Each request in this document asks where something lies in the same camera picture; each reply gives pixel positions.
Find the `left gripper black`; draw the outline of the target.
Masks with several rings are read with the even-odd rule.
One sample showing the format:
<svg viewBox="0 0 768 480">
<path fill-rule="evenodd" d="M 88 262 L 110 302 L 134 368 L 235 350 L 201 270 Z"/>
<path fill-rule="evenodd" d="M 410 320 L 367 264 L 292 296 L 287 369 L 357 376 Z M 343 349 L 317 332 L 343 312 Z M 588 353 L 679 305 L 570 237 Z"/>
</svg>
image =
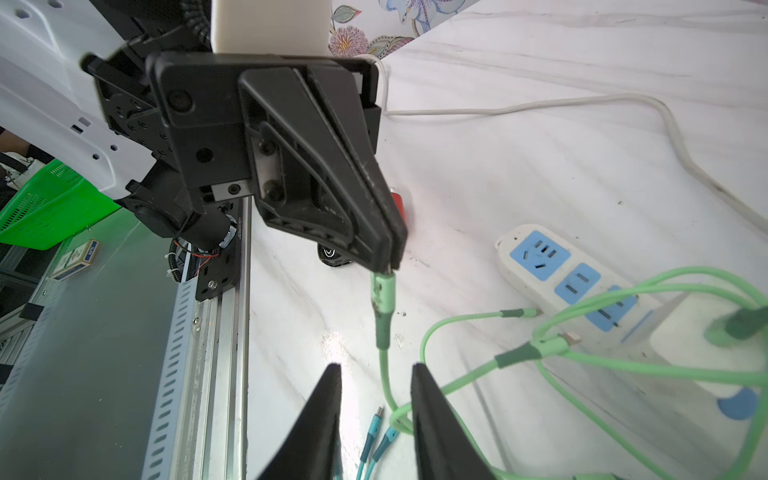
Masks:
<svg viewBox="0 0 768 480">
<path fill-rule="evenodd" d="M 159 52 L 139 78 L 92 55 L 82 68 L 110 125 L 158 160 L 130 193 L 164 230 L 182 233 L 207 206 L 251 196 L 271 228 L 369 270 L 400 268 L 408 230 L 376 159 L 370 63 Z"/>
</svg>

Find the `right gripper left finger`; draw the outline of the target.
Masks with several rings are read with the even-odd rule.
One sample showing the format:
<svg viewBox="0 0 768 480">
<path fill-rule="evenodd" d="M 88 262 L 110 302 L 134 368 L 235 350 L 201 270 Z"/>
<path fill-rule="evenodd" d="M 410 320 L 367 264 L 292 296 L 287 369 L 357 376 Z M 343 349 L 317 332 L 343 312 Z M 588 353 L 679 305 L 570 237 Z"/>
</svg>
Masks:
<svg viewBox="0 0 768 480">
<path fill-rule="evenodd" d="M 258 479 L 334 479 L 339 457 L 341 401 L 341 365 L 331 363 Z"/>
</svg>

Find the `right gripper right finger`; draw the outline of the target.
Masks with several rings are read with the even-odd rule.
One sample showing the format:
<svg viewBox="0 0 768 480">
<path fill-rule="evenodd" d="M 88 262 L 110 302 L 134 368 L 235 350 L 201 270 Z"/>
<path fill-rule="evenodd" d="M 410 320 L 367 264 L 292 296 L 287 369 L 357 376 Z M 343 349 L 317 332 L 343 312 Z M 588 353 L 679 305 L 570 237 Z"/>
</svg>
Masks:
<svg viewBox="0 0 768 480">
<path fill-rule="evenodd" d="M 494 479 L 423 363 L 412 368 L 411 400 L 419 479 Z"/>
</svg>

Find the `white power strip blue sockets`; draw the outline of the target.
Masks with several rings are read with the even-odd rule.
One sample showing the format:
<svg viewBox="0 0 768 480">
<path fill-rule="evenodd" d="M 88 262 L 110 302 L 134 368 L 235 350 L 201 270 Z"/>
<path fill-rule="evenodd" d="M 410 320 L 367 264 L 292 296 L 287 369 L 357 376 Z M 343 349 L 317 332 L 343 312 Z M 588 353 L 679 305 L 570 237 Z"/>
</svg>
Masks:
<svg viewBox="0 0 768 480">
<path fill-rule="evenodd" d="M 497 245 L 499 268 L 547 321 L 525 346 L 497 356 L 503 369 L 559 357 L 671 381 L 687 405 L 715 403 L 727 418 L 755 418 L 767 393 L 767 298 L 741 277 L 704 266 L 637 285 L 555 233 L 518 227 Z"/>
</svg>

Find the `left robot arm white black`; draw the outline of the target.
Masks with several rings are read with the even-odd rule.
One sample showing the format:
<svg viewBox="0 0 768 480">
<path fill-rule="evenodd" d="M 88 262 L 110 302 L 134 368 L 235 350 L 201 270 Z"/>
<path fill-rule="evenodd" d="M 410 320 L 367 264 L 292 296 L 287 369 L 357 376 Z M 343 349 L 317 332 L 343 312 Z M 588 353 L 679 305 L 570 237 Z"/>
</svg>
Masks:
<svg viewBox="0 0 768 480">
<path fill-rule="evenodd" d="M 328 1 L 5 1 L 1 123 L 164 238 L 264 223 L 377 273 L 407 227 L 375 153 L 379 69 L 329 53 Z"/>
</svg>

